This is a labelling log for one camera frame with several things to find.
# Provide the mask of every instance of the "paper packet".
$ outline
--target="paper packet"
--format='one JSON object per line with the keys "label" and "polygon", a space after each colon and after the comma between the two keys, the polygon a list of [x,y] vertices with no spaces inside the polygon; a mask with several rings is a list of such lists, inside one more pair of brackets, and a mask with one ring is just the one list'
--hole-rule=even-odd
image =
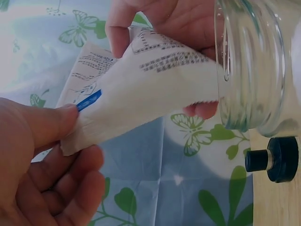
{"label": "paper packet", "polygon": [[150,28],[131,27],[121,59],[87,42],[57,107],[77,104],[74,131],[61,141],[64,155],[100,144],[196,102],[219,98],[216,63]]}

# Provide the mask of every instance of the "plastic tablecloth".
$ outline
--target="plastic tablecloth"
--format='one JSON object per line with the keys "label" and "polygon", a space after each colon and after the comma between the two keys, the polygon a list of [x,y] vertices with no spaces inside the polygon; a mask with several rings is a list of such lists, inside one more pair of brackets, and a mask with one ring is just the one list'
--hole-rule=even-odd
{"label": "plastic tablecloth", "polygon": [[[0,0],[0,97],[55,107],[85,41],[109,49],[109,7],[109,0]],[[142,14],[133,23],[150,26]],[[224,129],[218,113],[203,120],[175,111],[100,145],[106,194],[89,226],[252,225],[248,134]]]}

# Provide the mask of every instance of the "clear glass bottle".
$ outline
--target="clear glass bottle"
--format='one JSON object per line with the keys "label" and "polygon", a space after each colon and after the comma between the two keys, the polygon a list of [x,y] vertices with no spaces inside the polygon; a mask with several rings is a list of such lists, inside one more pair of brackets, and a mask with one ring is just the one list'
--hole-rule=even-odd
{"label": "clear glass bottle", "polygon": [[301,0],[216,0],[214,26],[225,127],[301,134]]}

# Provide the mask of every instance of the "black knob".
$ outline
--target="black knob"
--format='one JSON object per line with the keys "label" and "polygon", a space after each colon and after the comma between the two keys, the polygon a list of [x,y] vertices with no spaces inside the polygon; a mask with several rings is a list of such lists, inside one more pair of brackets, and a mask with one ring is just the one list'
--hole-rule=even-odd
{"label": "black knob", "polygon": [[246,153],[247,172],[267,170],[268,177],[275,183],[291,181],[297,172],[299,149],[295,137],[276,137],[269,140],[266,150]]}
{"label": "black knob", "polygon": [[266,170],[269,162],[267,150],[257,150],[246,153],[245,165],[247,172]]}

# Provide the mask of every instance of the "blue label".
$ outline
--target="blue label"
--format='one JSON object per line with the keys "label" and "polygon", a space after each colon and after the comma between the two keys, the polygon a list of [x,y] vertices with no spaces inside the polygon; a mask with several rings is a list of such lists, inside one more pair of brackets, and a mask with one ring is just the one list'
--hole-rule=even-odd
{"label": "blue label", "polygon": [[93,104],[101,95],[102,95],[102,91],[100,89],[97,92],[95,92],[94,94],[88,96],[83,101],[79,102],[76,105],[79,112],[84,110],[86,107],[90,106],[91,104]]}

